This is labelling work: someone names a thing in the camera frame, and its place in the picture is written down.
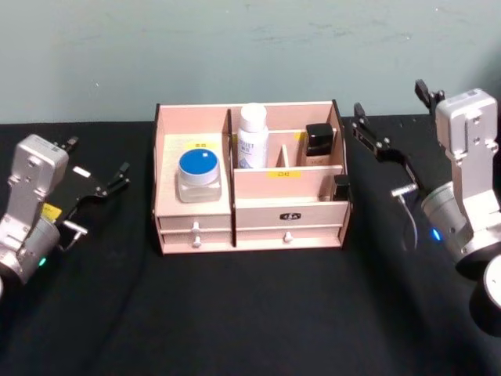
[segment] pink wooden organizer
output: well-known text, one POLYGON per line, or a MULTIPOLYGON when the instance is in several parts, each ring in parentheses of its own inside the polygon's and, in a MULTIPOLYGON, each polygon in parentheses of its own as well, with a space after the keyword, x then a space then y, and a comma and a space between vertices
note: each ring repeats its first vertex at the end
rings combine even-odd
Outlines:
POLYGON ((344 173, 341 117, 336 101, 263 103, 270 130, 268 168, 236 167, 242 105, 157 107, 153 217, 164 254, 339 248, 351 212, 331 201, 333 177, 344 173), (328 122, 336 131, 330 164, 298 167, 305 126, 328 122), (181 155, 213 150, 222 167, 219 201, 186 204, 177 198, 181 155), (301 213, 295 220, 280 218, 301 213))

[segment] black tablecloth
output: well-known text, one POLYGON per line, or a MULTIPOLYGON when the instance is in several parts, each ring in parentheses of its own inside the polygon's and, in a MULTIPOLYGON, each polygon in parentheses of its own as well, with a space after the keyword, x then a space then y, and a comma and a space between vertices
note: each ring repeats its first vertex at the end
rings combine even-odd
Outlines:
MULTIPOLYGON (((392 142, 438 160, 426 116, 372 117, 392 142)), ((151 123, 3 125, 0 210, 13 148, 76 135, 74 163, 130 188, 78 220, 91 234, 0 303, 0 375, 501 374, 501 340, 471 321, 471 283, 412 233, 388 190, 407 183, 348 137, 355 201, 344 250, 161 256, 150 225, 151 123)))

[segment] yellow label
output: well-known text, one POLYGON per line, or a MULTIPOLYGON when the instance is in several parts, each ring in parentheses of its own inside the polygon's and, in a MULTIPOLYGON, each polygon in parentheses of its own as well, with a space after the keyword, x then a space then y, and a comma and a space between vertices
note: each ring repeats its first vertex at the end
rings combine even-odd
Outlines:
POLYGON ((49 221, 55 222, 63 211, 55 206, 44 204, 41 214, 46 217, 49 221))
POLYGON ((305 137, 305 132, 296 132, 294 133, 294 138, 299 140, 299 139, 303 139, 305 137))
POLYGON ((214 150, 214 149, 218 148, 218 143, 203 143, 203 142, 200 142, 200 143, 187 143, 185 145, 185 148, 187 150, 191 150, 191 149, 210 149, 210 150, 214 150))
POLYGON ((300 178, 301 171, 270 171, 269 178, 300 178))

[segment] gray wall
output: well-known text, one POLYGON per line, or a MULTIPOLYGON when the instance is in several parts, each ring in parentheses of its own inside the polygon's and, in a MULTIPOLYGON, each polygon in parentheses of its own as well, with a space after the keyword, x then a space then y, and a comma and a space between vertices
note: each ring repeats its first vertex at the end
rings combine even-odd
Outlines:
POLYGON ((499 0, 4 1, 0 122, 332 98, 422 113, 416 78, 497 94, 500 21, 499 0))

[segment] white bottle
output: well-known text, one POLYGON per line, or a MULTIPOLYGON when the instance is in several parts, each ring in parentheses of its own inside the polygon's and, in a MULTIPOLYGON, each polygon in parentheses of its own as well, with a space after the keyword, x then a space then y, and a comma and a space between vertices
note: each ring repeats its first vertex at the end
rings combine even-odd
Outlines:
POLYGON ((268 137, 266 108, 258 103, 242 106, 238 129, 238 168, 268 167, 268 137))

